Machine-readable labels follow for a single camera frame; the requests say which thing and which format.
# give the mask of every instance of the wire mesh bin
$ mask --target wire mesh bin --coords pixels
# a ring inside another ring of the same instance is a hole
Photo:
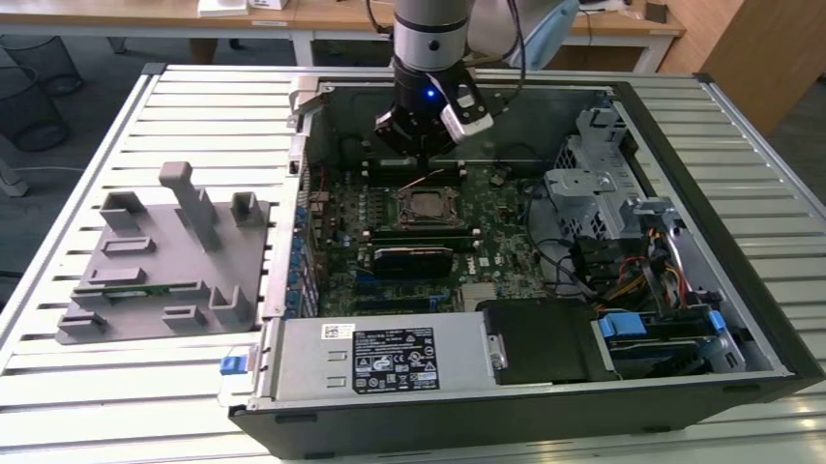
[[[0,68],[0,133],[25,152],[47,150],[68,136],[68,126],[31,68]]]
[[[83,86],[83,78],[60,37],[0,36],[0,47],[15,63],[37,71],[47,94],[71,94]]]

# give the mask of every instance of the yellow wire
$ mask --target yellow wire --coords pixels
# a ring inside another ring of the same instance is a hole
[[[624,295],[626,293],[628,293],[631,290],[634,290],[640,283],[643,283],[646,279],[643,278],[643,276],[638,276],[634,280],[631,280],[631,282],[622,287],[619,290],[616,290],[616,292],[608,297],[608,301],[611,301],[614,298],[620,297],[622,295]]]
[[[666,271],[667,271],[668,273],[671,273],[671,275],[672,275],[672,276],[674,276],[674,278],[676,279],[676,294],[678,294],[678,296],[680,296],[680,297],[682,297],[682,294],[680,294],[680,285],[682,285],[682,282],[683,282],[683,278],[680,277],[680,273],[678,273],[678,272],[676,272],[676,270],[675,270],[671,266],[668,266],[668,265],[666,265]],[[684,305],[686,305],[686,302],[683,301],[683,299],[682,299],[682,298],[680,298],[680,305],[682,305],[682,306],[684,306]]]

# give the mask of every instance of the white table leg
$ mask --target white table leg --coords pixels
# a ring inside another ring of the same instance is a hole
[[[672,36],[648,38],[648,46],[643,49],[643,54],[634,67],[634,73],[656,73],[672,41]]]
[[[9,165],[0,159],[0,190],[7,195],[24,196],[28,192],[28,184],[23,178],[17,175],[17,172],[9,167]]]
[[[292,31],[291,41],[294,41],[295,63],[299,66],[310,67],[312,60],[312,31]]]

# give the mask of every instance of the white cable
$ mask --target white cable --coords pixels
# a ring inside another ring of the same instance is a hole
[[[85,172],[85,169],[80,167],[67,167],[67,166],[39,166],[39,167],[17,167],[16,171],[75,171],[75,172]]]

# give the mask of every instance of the warning label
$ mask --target warning label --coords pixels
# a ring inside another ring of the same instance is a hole
[[[438,389],[432,328],[352,333],[352,390],[358,394]]]

